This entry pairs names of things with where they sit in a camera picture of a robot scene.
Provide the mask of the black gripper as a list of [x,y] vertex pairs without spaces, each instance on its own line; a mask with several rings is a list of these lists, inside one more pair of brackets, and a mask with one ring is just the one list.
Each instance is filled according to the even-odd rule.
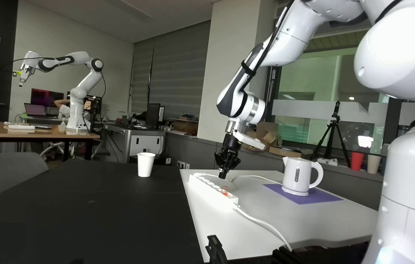
[[220,179],[226,179],[226,176],[230,173],[230,169],[235,169],[241,163],[241,158],[238,157],[239,150],[241,142],[232,133],[226,133],[221,148],[214,154],[216,163],[220,167]]

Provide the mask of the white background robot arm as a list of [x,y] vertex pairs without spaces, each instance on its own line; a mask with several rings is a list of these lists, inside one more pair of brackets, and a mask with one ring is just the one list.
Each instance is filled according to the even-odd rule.
[[66,129],[82,132],[90,129],[90,122],[84,117],[84,101],[90,91],[101,81],[104,63],[101,59],[90,56],[87,51],[72,51],[63,56],[43,56],[37,51],[26,51],[21,59],[21,66],[15,70],[18,85],[22,87],[35,73],[48,73],[54,69],[82,66],[87,73],[75,81],[68,91],[70,92],[69,117]]

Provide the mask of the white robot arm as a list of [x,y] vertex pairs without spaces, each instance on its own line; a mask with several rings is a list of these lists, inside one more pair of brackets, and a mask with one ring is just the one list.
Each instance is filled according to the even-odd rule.
[[[257,69],[295,62],[321,23],[362,16],[373,26],[355,53],[358,81],[415,101],[415,0],[293,0],[271,35],[249,51],[219,94],[217,110],[229,119],[223,147],[216,154],[221,175],[239,164],[242,144],[264,147],[243,133],[265,110],[263,100],[245,91]],[[362,264],[415,264],[415,120],[387,150],[377,226]]]

